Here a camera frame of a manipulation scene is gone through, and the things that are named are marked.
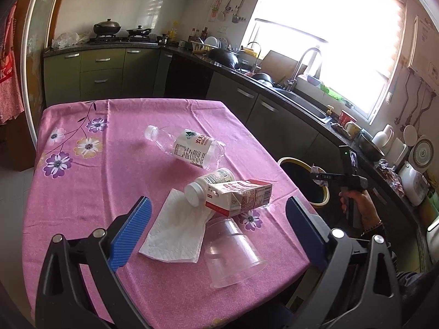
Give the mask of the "right hand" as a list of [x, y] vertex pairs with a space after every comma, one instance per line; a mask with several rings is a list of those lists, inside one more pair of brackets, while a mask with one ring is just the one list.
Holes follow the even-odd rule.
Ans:
[[382, 224], [367, 190], [364, 190], [363, 192], [358, 192], [356, 190], [340, 191], [339, 198], [343, 213], [346, 213], [348, 210], [348, 200], [353, 200], [357, 205], [357, 209], [361, 215], [364, 234], [377, 229]]

